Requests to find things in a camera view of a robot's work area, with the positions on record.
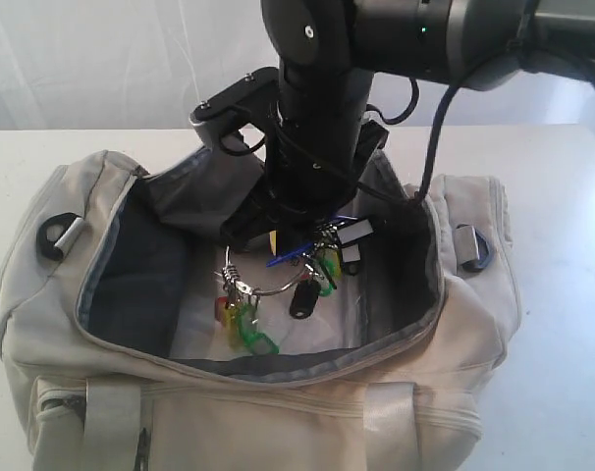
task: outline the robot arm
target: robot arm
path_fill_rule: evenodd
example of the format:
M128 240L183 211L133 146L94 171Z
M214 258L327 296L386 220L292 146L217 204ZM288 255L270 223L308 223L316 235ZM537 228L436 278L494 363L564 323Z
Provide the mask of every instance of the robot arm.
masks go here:
M265 133L264 176L223 226L243 246L265 232L308 231L355 195L387 132L362 117L374 73L451 84L523 31L595 67L595 0L261 0L279 71L257 71L192 115L207 145L251 123ZM464 82L486 90L519 69L572 77L542 53L492 61Z

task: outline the white wall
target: white wall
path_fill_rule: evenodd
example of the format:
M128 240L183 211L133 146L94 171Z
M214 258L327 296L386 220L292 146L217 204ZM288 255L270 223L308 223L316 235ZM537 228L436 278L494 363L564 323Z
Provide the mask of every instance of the white wall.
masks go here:
M275 65L259 0L0 0L0 129L184 128L196 104ZM444 87L422 85L412 125ZM595 129L595 100L560 78L521 75L464 92L448 123L573 123ZM403 78L378 77L372 102L394 115Z

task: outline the white table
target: white table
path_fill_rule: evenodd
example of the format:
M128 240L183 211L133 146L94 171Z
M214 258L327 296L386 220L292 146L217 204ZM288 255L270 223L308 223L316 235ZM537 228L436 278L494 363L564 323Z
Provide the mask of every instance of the white table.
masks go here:
M395 129L402 180L418 182L427 129ZM0 131L0 263L53 168L103 148L150 171L194 150L194 131ZM560 127L448 128L437 170L507 186L526 315L480 402L485 438L465 471L595 470L595 138ZM0 363L0 469L30 469Z

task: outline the bag strap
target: bag strap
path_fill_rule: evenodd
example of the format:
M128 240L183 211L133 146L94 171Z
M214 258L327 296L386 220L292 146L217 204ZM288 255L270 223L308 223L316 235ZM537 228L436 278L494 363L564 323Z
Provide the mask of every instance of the bag strap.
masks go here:
M81 471L134 469L139 433L140 386L88 379Z
M367 471L421 469L414 387L414 383L378 383L367 387L363 405Z

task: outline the black key fob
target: black key fob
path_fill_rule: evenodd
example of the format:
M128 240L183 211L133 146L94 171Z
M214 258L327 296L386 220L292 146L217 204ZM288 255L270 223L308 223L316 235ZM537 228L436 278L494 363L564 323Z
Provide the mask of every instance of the black key fob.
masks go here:
M320 291L321 285L317 280L299 282L289 307L291 317L298 320L308 319L315 310Z

